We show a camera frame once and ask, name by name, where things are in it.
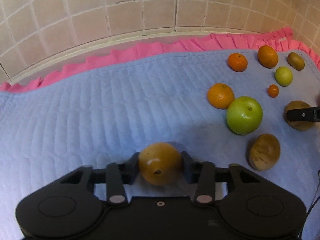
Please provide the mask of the medium orange tangerine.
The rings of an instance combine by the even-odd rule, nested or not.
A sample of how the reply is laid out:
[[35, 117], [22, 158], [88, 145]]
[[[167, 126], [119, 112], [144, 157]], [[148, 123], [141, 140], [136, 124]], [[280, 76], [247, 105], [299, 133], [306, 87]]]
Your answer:
[[229, 55], [227, 63], [235, 72], [243, 72], [248, 66], [246, 57], [240, 53], [232, 53]]

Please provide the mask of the blue quilted mat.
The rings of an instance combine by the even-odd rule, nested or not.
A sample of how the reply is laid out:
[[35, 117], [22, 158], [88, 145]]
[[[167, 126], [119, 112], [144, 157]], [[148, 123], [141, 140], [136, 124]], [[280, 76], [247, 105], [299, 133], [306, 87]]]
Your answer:
[[[271, 98], [274, 70], [259, 63], [256, 51], [242, 54], [248, 67], [240, 73], [229, 68], [229, 51], [168, 53], [85, 71], [31, 92], [1, 92], [1, 239], [22, 238], [15, 219], [21, 199], [80, 166], [120, 163], [159, 141], [218, 167], [247, 166], [249, 144], [264, 133], [279, 140], [281, 156], [262, 176], [313, 207], [303, 238], [316, 239], [319, 126], [297, 131], [283, 113], [294, 100], [319, 103], [319, 70], [304, 55], [305, 68], [294, 70], [291, 85]], [[241, 136], [228, 129], [225, 111], [207, 100], [216, 83], [260, 103], [264, 116], [256, 131]]]

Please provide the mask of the pale green apple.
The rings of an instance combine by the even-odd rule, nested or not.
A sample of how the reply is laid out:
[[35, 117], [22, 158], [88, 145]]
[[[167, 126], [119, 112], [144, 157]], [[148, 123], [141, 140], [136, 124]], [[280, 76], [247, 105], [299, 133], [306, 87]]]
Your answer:
[[287, 87], [293, 81], [293, 74], [288, 67], [281, 66], [274, 73], [274, 78], [279, 85]]

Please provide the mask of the tiny orange tangerine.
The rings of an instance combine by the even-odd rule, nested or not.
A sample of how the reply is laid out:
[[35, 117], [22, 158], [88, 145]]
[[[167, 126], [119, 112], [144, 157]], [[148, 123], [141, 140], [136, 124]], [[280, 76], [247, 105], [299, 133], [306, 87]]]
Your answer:
[[271, 98], [276, 98], [279, 95], [279, 88], [277, 85], [272, 84], [268, 87], [267, 93]]

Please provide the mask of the large green apple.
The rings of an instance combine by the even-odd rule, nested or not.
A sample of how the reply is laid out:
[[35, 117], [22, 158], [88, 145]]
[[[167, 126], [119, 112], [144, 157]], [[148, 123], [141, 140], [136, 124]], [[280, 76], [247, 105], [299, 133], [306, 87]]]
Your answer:
[[227, 108], [226, 123], [228, 128], [239, 135], [254, 132], [263, 119], [263, 109], [257, 100], [249, 96], [235, 99]]

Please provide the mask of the large brown kiwi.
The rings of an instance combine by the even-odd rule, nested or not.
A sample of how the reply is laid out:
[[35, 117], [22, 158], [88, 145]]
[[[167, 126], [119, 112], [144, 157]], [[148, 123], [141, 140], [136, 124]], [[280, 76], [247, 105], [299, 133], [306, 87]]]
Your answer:
[[286, 123], [298, 131], [307, 131], [315, 126], [311, 122], [313, 108], [304, 101], [291, 101], [285, 106], [284, 119]]

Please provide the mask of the orange behind green apples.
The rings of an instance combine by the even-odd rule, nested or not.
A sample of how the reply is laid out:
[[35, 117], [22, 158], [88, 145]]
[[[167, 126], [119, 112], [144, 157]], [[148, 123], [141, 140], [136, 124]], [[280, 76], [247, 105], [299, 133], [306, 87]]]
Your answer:
[[207, 92], [208, 102], [215, 108], [227, 109], [235, 100], [231, 87], [224, 83], [216, 83]]

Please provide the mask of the large orange at back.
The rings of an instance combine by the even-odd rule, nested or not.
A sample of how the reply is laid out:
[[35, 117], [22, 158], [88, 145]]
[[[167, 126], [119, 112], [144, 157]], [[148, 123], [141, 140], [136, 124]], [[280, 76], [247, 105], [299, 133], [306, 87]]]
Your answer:
[[279, 61], [277, 52], [271, 46], [261, 46], [258, 50], [258, 61], [268, 69], [274, 68]]

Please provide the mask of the small kiwi at back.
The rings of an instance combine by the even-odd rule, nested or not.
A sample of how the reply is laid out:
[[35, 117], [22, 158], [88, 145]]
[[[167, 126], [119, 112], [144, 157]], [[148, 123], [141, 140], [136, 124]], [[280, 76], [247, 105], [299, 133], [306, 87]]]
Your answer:
[[287, 56], [287, 62], [290, 66], [295, 68], [297, 71], [301, 71], [305, 67], [304, 59], [295, 52], [290, 52]]

